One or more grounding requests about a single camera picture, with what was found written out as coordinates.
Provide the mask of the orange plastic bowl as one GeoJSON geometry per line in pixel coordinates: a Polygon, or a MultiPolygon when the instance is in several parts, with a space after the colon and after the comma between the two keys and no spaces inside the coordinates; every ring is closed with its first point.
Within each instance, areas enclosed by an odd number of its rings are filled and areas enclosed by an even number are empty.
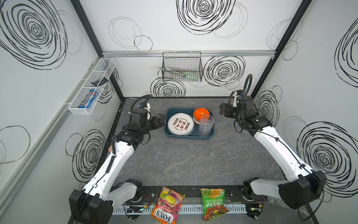
{"type": "Polygon", "coordinates": [[[210,115],[210,112],[206,108],[198,107],[194,110],[194,118],[197,121],[200,121],[202,116],[204,116],[204,115],[210,115]]]}

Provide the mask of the clear drinking glass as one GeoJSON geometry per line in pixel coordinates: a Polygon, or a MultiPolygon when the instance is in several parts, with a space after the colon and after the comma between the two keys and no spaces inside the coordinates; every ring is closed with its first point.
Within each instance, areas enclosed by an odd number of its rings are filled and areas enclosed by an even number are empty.
{"type": "Polygon", "coordinates": [[[199,136],[206,137],[210,134],[213,126],[209,123],[203,123],[199,125],[199,136]]]}

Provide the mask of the bowls cream inside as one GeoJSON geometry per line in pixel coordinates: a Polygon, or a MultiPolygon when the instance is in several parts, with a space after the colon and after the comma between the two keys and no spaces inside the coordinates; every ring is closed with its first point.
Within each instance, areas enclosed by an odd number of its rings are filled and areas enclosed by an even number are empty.
{"type": "Polygon", "coordinates": [[[196,124],[200,125],[200,121],[197,120],[194,116],[193,116],[193,120],[194,120],[194,122],[195,122],[196,124]]]}

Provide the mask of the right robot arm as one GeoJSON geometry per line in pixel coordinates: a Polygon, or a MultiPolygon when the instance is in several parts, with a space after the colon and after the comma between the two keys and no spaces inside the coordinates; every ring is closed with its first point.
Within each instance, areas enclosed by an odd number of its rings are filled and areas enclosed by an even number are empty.
{"type": "Polygon", "coordinates": [[[282,200],[288,207],[298,209],[318,200],[324,194],[327,181],[322,171],[315,171],[284,142],[274,125],[255,108],[250,96],[229,97],[220,105],[220,115],[248,131],[275,159],[285,176],[284,181],[251,178],[244,182],[242,193],[247,200],[267,196],[282,200]]]}

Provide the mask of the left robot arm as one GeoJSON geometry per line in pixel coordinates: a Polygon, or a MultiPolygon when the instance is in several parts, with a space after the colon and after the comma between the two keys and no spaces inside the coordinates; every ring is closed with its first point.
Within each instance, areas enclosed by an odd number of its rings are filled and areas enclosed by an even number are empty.
{"type": "Polygon", "coordinates": [[[74,224],[107,224],[115,209],[128,200],[141,198],[142,183],[128,179],[120,187],[113,184],[126,161],[143,143],[150,131],[165,126],[165,115],[151,115],[150,108],[130,112],[130,120],[112,138],[112,151],[92,179],[70,197],[71,221],[74,224]]]}

